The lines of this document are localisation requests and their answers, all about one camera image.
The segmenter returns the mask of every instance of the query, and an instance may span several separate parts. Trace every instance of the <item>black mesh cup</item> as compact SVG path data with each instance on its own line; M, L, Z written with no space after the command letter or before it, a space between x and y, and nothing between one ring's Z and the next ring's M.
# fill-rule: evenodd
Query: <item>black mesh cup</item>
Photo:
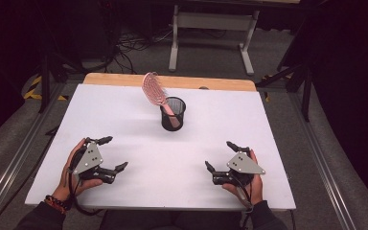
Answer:
M184 111L186 105L184 101L177 97L168 97L167 104L172 109L174 115L169 115L163 106L160 106L161 110L161 126L167 131L180 130L184 125Z

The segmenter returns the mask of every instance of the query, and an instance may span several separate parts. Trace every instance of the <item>white tabletop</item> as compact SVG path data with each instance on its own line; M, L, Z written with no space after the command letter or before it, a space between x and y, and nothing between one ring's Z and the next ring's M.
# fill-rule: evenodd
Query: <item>white tabletop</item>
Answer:
M239 201L214 185L217 171L235 153L231 141L252 148L265 169L264 199L274 210L295 209L288 179L258 92L167 88L187 105L184 127L161 127L158 106L141 87L80 84L26 198L36 205L59 182L70 150L83 138L113 140L99 146L102 168L128 162L113 184L85 191L84 207L105 209L244 210Z

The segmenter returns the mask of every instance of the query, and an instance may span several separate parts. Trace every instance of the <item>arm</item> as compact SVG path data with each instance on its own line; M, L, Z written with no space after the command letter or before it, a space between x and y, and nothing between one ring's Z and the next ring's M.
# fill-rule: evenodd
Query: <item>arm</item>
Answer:
M20 229L62 229L62 223L65 220L66 211L69 209L66 207L67 199L70 192L68 189L68 168L70 167L71 160L73 159L76 151L82 147L85 139L82 139L71 151L68 156L67 163L61 173L61 179L58 186L52 193L48 195L44 201L40 202L29 214L27 214L22 220L19 221L16 230ZM82 181L81 185L78 185L77 180L72 176L71 181L73 188L77 186L76 196L80 195L83 191L99 186L103 184L100 179L91 179Z
M252 159L258 163L253 150L250 151ZM223 184L222 188L229 191L233 195L239 197L236 187L232 184ZM250 184L245 187L250 194L250 203L253 205L253 211L250 213L253 228L255 230L285 230L286 225L276 218L268 208L267 201L263 200L263 181L259 174L255 174Z

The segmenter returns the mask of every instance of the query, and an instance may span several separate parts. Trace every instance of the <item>hairbrush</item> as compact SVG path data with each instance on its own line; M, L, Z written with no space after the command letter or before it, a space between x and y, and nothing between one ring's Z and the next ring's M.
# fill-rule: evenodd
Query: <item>hairbrush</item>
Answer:
M143 78L142 89L152 104L163 106L164 110L169 115L172 126L179 127L180 122L176 117L174 117L175 114L167 104L166 93L160 85L160 82L157 78L157 73L150 72L145 74L145 77Z

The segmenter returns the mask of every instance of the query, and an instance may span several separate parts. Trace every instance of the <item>bracelet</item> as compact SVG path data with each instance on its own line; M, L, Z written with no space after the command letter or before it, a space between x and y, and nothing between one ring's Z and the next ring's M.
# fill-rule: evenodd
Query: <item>bracelet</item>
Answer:
M68 210L71 209L71 205L67 205L65 203L67 201L62 202L61 200L56 199L52 195L46 195L44 202L46 202L48 205L52 206L53 208L59 210L62 214L65 214Z

